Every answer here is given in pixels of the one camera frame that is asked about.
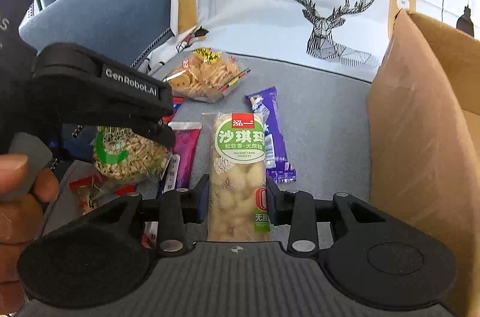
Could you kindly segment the person's left hand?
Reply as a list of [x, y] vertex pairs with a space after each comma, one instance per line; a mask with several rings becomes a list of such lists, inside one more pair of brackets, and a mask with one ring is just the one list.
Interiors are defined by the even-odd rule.
[[1, 204], [1, 313], [16, 312], [24, 304], [17, 262], [26, 246], [40, 231], [41, 204], [54, 201], [59, 182], [54, 173], [44, 169], [37, 175], [32, 193]]

